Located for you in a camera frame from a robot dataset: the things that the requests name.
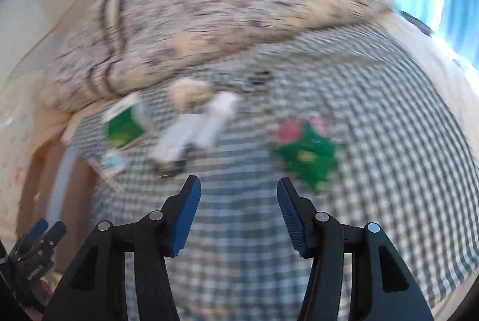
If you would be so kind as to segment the green white medicine box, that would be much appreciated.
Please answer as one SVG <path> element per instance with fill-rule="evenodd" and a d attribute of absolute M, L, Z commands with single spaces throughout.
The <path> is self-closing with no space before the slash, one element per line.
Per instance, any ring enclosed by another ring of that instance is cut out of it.
<path fill-rule="evenodd" d="M 152 129 L 153 122 L 141 95 L 137 92 L 123 97 L 102 116 L 106 140 L 114 148 L 127 146 Z"/>

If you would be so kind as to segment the white plastic bottle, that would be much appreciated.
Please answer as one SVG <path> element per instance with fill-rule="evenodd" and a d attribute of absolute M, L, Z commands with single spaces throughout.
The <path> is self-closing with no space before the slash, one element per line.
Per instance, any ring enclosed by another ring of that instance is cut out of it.
<path fill-rule="evenodd" d="M 232 121 L 240 106 L 241 96 L 235 92 L 219 92 L 207 103 L 204 113 L 177 116 L 160 135 L 148 158 L 161 168 L 172 168 L 183 161 L 191 147 L 210 150 L 218 136 Z"/>

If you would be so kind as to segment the blue white small bottle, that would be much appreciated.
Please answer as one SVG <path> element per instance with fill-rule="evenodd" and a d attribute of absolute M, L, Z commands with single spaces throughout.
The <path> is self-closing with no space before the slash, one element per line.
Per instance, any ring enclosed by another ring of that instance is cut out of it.
<path fill-rule="evenodd" d="M 101 168 L 108 176 L 115 176 L 127 169 L 128 163 L 120 151 L 111 149 L 102 157 Z"/>

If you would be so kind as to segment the green checkered cloth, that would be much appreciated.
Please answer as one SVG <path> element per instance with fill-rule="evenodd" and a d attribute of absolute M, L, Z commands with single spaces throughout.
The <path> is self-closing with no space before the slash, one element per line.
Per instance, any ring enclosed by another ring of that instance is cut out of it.
<path fill-rule="evenodd" d="M 192 150 L 177 175 L 148 159 L 154 139 L 131 150 L 114 187 L 98 184 L 93 223 L 138 220 L 201 179 L 186 247 L 167 267 L 183 320 L 294 320 L 310 263 L 293 249 L 276 186 L 337 220 L 379 223 L 430 306 L 478 269 L 478 160 L 461 122 L 413 56 L 376 24 L 313 31 L 234 57 L 191 66 L 176 78 L 249 83 L 239 112 L 207 152 Z M 273 130 L 318 117 L 333 135 L 336 164 L 318 192 L 283 164 Z"/>

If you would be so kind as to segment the cream lace fabric bundle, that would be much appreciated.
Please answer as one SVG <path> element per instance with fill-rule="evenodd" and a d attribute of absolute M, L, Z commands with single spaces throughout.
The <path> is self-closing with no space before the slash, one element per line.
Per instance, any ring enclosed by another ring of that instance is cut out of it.
<path fill-rule="evenodd" d="M 210 83 L 194 78 L 180 78 L 168 89 L 168 96 L 175 110 L 185 113 L 189 109 L 209 100 L 214 94 Z"/>

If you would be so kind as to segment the floral beige quilt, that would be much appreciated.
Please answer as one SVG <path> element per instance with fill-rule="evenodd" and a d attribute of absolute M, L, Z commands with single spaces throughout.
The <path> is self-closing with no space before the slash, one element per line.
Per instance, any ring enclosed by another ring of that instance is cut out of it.
<path fill-rule="evenodd" d="M 76 112 L 176 71 L 314 29 L 368 22 L 393 0 L 97 0 L 46 72 L 43 105 Z"/>

